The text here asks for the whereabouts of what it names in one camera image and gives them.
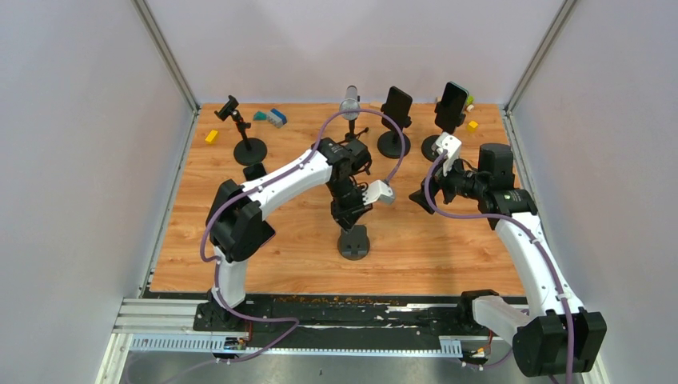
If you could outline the grey round stand base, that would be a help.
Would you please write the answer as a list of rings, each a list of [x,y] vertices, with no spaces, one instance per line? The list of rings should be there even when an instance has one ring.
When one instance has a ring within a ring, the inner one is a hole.
[[[363,259],[370,250],[370,240],[365,225],[355,225],[350,230],[341,229],[337,242],[341,256],[350,261]]]

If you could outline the black teal-edged smartphone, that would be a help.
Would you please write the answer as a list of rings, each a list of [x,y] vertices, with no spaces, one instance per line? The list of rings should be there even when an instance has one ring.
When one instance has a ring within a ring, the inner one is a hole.
[[[435,107],[435,125],[447,134],[454,134],[465,119],[469,92],[455,82],[447,82],[442,97]]]

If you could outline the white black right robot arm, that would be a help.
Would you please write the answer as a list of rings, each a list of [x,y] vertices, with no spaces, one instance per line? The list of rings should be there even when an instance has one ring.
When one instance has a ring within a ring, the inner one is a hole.
[[[477,167],[468,168],[455,138],[433,145],[436,157],[421,188],[410,199],[430,214],[485,219],[510,253],[524,287],[527,312],[509,305],[493,290],[465,291],[457,325],[467,334],[486,328],[505,340],[526,377],[564,377],[595,365],[607,322],[586,310],[560,271],[532,195],[516,187],[510,146],[480,148]]]

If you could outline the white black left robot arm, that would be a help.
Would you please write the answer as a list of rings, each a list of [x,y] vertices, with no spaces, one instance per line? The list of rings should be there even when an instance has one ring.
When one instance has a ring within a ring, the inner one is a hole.
[[[249,259],[276,234],[267,218],[278,208],[320,185],[332,198],[330,213],[345,236],[352,240],[341,250],[363,254],[368,242],[358,220],[375,202],[391,202],[389,182],[376,180],[367,186],[356,176],[369,171],[371,154],[365,144],[353,139],[336,143],[330,138],[315,142],[299,158],[259,178],[238,184],[232,179],[218,188],[201,236],[203,262],[214,262],[213,285],[208,301],[197,308],[195,330],[236,330],[243,322],[285,323],[298,319],[245,314],[245,277]]]

